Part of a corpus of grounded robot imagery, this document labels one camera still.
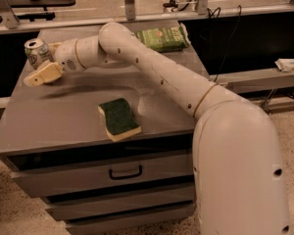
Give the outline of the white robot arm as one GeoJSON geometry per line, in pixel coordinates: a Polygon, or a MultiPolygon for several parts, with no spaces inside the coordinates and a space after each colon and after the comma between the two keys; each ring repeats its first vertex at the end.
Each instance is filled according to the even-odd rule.
{"type": "Polygon", "coordinates": [[[278,135],[258,106],[148,48],[120,23],[53,45],[54,59],[24,83],[61,77],[66,61],[84,68],[106,58],[137,67],[196,120],[193,173],[202,235],[291,235],[278,135]]]}

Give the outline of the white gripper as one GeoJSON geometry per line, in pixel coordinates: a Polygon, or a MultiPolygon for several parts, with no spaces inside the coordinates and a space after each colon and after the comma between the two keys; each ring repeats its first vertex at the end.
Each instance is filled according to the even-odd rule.
{"type": "Polygon", "coordinates": [[[54,54],[56,62],[49,60],[43,62],[36,70],[24,78],[24,84],[33,87],[53,82],[62,76],[63,68],[65,71],[79,71],[80,63],[75,52],[76,43],[77,39],[75,38],[48,44],[49,48],[56,49],[54,54]]]}

